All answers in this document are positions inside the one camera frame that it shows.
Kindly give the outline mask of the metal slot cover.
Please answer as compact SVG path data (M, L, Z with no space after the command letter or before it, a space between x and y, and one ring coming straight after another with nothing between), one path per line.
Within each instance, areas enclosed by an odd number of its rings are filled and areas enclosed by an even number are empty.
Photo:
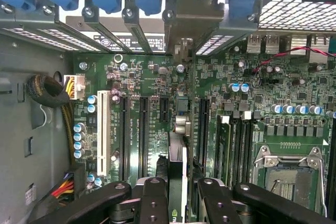
M230 19L228 14L219 27L197 47L196 56L210 57L248 37L258 28L259 15L251 14L244 18Z
M135 37L138 44L142 48L145 54L153 54L152 48L150 47L148 40L142 30L139 18L139 9L137 7L126 7L122 11L124 25L128 31Z
M108 38L110 41L114 42L118 47L122 49L123 52L130 54L132 50L126 46L117 36L115 36L108 28L106 28L99 19L99 8L95 6L86 6L82 9L82 16L84 17L85 23L100 33L101 35Z
M38 30L52 37L70 43L77 47L79 51L88 52L108 52L109 49L95 40L82 34L80 31L60 21L59 6L55 6L55 13L51 18L51 23L41 25Z
M79 48L60 38L42 31L54 24L55 12L38 7L33 12L25 12L9 4L0 2L0 34L59 51L78 51Z

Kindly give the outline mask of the black grey PC case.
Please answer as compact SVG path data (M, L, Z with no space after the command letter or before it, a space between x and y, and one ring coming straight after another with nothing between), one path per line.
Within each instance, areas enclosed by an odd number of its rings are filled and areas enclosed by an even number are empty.
M217 3L229 15L228 0ZM50 0L36 0L36 9L45 13L55 6ZM77 100L66 93L64 75L75 75L77 55L128 53L85 23L86 6L97 7L92 0L79 0L76 10L59 6L60 21L108 52L59 51L0 34L0 224L29 224L89 194L84 191L86 169L75 158ZM122 0L117 13L99 8L100 23L132 50L128 55L147 55L124 25L126 7L137 7L135 0ZM149 56L173 58L166 52L165 9L166 0L159 14L146 16L139 9L140 25L153 51ZM259 21L251 35L264 37L263 54L266 35L276 35L279 52L271 56L301 47L336 55L336 0L256 0L254 14Z

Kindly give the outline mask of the white expansion slot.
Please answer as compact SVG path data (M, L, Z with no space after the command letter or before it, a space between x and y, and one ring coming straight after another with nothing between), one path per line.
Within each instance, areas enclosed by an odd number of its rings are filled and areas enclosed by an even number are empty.
M97 174L107 176L110 171L111 109L110 91L97 92Z

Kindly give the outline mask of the green motherboard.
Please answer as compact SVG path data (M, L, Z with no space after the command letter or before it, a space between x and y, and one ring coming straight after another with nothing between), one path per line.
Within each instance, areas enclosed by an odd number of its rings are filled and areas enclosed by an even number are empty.
M206 167L197 172L192 215L199 217L197 181L202 177L221 180L233 186L235 119L240 118L239 179L242 171L242 115L260 111L254 125L252 153L248 154L245 183L252 183L253 161L266 144L272 153L308 154L312 147L321 149L324 160L325 203L329 161L331 120L336 119L336 55L328 56L307 47L271 56L249 54L247 43L213 57L198 57L196 62L196 97L210 101ZM129 100L130 154L129 177L135 186L139 179L139 100L149 98L148 175L156 177L156 163L168 160L167 191L172 222L181 221L182 167L170 148L181 148L174 139L174 93L184 82L175 70L174 59L161 55L80 54L74 58L74 74L85 77L85 98L75 102L74 146L76 161L86 171L84 191L91 193L111 182L121 180L120 100ZM110 91L111 145L110 171L97 174L97 92ZM169 99L169 117L160 122L160 98Z

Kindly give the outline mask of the white power connector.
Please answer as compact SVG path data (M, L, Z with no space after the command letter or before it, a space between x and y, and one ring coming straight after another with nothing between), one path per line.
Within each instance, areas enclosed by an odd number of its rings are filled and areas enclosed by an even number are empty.
M82 75L64 75L64 88L70 100L85 98L85 77Z

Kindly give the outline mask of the short black expansion slot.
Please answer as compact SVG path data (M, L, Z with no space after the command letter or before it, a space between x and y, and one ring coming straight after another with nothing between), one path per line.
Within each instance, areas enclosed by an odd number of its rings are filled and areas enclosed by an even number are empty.
M169 99L160 98L160 122L167 122L169 117Z

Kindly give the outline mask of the CPU socket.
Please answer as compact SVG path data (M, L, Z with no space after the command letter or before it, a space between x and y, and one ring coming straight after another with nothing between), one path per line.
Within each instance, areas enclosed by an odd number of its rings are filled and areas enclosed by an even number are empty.
M323 215L320 158L322 152L317 146L312 147L308 154L278 154L272 153L264 144L253 161L250 181L271 192L274 180L280 179L274 194Z

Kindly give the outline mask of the silver USB port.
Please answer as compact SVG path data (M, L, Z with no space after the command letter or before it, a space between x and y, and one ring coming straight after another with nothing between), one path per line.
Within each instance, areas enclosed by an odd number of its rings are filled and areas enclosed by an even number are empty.
M277 54L279 52L279 36L276 35L266 35L265 37L265 53L266 54Z
M249 35L247 38L246 51L249 54L259 54L261 52L261 43L263 41L261 35Z

